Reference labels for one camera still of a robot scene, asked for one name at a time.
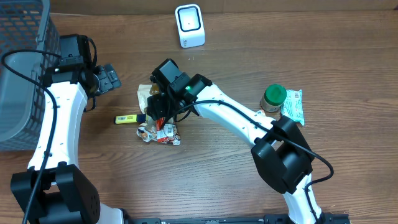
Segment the red snack stick packet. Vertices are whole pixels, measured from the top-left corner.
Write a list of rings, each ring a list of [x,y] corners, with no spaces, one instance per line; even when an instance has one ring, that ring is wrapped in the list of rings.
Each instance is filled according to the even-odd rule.
[[[163,123],[164,123],[164,118],[160,118],[155,121],[156,131],[160,131],[162,129]]]

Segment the beige brown snack pouch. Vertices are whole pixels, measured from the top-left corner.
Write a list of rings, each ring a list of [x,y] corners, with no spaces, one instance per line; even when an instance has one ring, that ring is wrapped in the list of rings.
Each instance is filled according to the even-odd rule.
[[[145,85],[140,84],[137,90],[137,98],[139,102],[139,107],[142,113],[146,113],[148,106],[147,99],[152,95],[160,93],[159,87],[156,84]]]

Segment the yellow highlighter marker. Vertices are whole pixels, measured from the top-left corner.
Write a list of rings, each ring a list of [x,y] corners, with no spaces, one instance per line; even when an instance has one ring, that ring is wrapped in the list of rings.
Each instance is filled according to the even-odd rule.
[[[120,115],[114,118],[115,124],[144,123],[147,121],[146,114]]]

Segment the silver red crinkled wrapper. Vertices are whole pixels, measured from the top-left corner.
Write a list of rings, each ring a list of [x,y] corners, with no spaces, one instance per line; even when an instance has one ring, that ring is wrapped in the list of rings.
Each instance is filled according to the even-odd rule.
[[[158,130],[154,124],[143,123],[137,128],[136,134],[144,142],[155,141],[173,146],[179,146],[181,143],[181,137],[174,124],[167,123],[162,129]]]

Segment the green lid knorr cup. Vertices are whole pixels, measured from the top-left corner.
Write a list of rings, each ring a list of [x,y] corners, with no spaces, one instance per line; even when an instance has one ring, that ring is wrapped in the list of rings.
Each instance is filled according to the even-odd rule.
[[[266,112],[276,112],[280,109],[286,97],[287,90],[282,85],[269,85],[261,98],[261,108]]]

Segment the teal orange tissue pack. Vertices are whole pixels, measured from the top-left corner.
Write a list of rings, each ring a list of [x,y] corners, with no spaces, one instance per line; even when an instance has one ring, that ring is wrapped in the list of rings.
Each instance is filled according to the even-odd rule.
[[[287,96],[281,106],[280,113],[291,120],[305,125],[305,117],[302,105],[302,90],[287,90]]]

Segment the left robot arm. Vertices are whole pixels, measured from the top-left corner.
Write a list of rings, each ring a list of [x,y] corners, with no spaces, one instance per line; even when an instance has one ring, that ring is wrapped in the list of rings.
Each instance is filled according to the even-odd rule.
[[[121,86],[111,64],[97,64],[97,49],[85,35],[60,37],[55,65],[37,86],[45,92],[39,141],[25,172],[12,175],[11,191],[23,223],[128,223],[121,208],[100,201],[78,167],[80,124],[88,100]]]

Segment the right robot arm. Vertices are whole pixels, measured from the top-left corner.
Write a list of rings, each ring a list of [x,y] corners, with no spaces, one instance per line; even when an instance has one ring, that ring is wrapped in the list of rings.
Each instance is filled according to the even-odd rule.
[[[316,157],[297,125],[250,110],[228,97],[203,75],[189,77],[170,58],[150,76],[159,93],[148,98],[147,114],[154,120],[194,113],[210,119],[242,139],[251,149],[262,180],[283,195],[293,223],[323,223],[310,186]]]

